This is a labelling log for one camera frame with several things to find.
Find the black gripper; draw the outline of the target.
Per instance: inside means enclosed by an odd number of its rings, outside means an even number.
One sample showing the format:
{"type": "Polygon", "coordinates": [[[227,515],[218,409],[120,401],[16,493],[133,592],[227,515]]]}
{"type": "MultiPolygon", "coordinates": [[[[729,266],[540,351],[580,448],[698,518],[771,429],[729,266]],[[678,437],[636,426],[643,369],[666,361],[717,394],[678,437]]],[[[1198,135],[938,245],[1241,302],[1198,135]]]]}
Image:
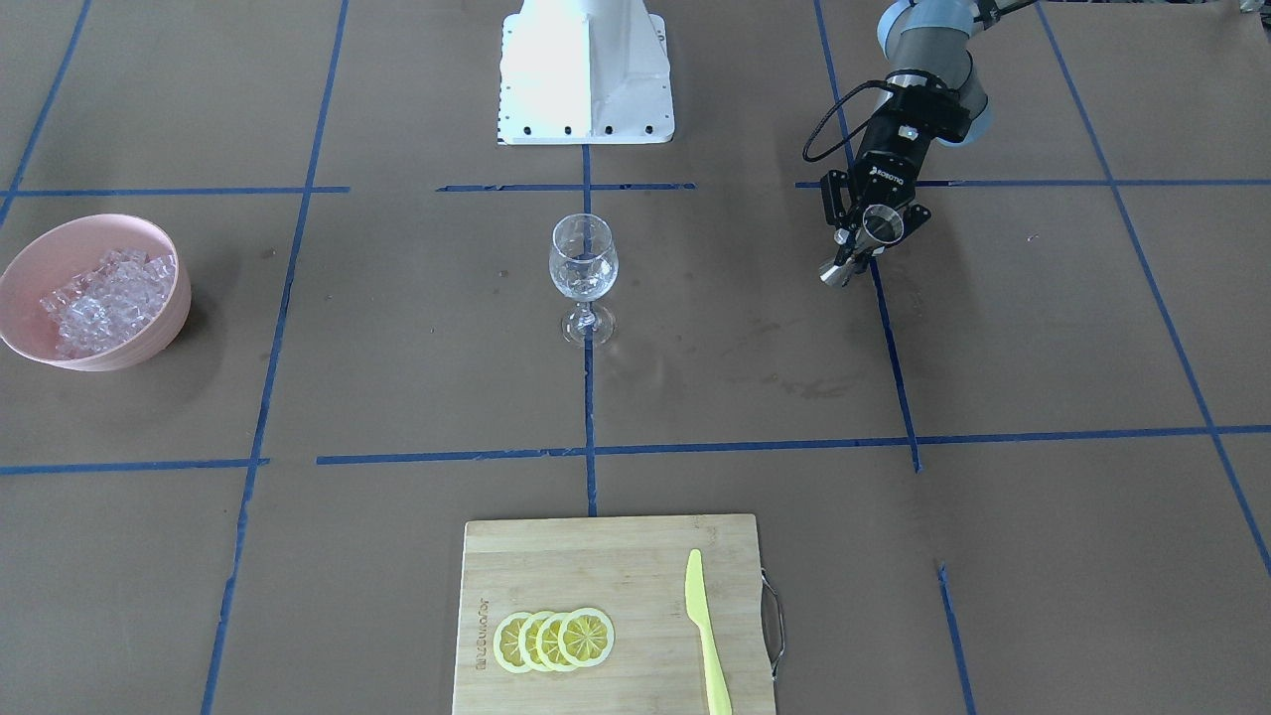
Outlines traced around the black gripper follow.
{"type": "Polygon", "coordinates": [[[820,180],[820,196],[826,224],[835,229],[840,245],[855,244],[855,210],[886,207],[900,215],[902,227],[891,240],[880,239],[873,257],[899,246],[933,213],[916,199],[918,173],[935,135],[900,119],[868,119],[855,152],[852,177],[848,171],[827,171],[820,180]]]}

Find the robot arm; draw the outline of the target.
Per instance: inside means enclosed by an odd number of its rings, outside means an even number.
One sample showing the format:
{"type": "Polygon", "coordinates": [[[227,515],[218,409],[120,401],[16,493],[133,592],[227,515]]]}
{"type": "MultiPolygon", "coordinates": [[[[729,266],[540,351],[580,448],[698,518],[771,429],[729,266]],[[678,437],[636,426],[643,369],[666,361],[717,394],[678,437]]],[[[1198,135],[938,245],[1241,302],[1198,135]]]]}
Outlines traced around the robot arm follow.
{"type": "Polygon", "coordinates": [[[1007,6],[995,1],[895,1],[881,15],[877,38],[890,71],[838,99],[799,150],[805,163],[819,163],[860,138],[850,169],[827,171],[820,182],[825,218],[838,245],[835,257],[820,268],[826,284],[848,284],[930,218],[930,210],[916,201],[918,177],[930,144],[957,149],[979,140],[994,121],[970,41],[1026,6],[1026,1],[1007,6]],[[871,89],[880,93],[871,117],[812,157],[812,142],[825,124],[857,94],[871,89]]]}

